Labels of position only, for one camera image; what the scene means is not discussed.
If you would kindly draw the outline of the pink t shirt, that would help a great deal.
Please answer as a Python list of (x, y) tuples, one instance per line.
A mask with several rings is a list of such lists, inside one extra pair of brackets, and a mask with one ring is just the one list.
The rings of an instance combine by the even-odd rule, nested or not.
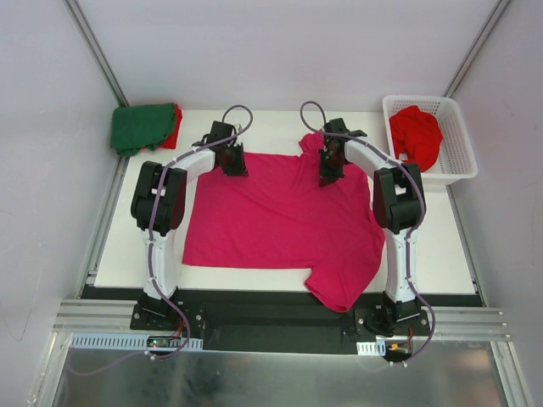
[(182, 261), (239, 269), (308, 269), (305, 287), (329, 309), (351, 308), (382, 262), (366, 173), (319, 185), (322, 138), (307, 134), (298, 156), (246, 153), (248, 176), (216, 169), (198, 178)]

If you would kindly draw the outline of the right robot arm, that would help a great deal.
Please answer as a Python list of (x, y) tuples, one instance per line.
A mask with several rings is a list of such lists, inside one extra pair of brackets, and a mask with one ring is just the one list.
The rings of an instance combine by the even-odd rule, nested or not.
[(422, 307), (415, 272), (417, 234), (426, 214), (421, 172), (372, 145), (364, 131), (350, 131), (342, 119), (326, 122), (319, 133), (323, 186), (343, 177), (347, 164), (372, 178), (372, 212), (385, 232), (388, 275), (381, 307), (368, 312), (364, 327), (384, 337), (399, 335)]

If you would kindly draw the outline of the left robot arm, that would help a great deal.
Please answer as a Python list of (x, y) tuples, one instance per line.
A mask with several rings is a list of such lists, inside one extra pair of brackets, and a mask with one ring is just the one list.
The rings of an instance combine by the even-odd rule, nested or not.
[(237, 142), (244, 128), (214, 121), (210, 132), (167, 164), (142, 164), (131, 203), (146, 251), (147, 281), (137, 301), (131, 328), (147, 323), (169, 330), (182, 324), (173, 304), (177, 291), (174, 242), (186, 208), (188, 184), (220, 167), (228, 176), (246, 176), (244, 147)]

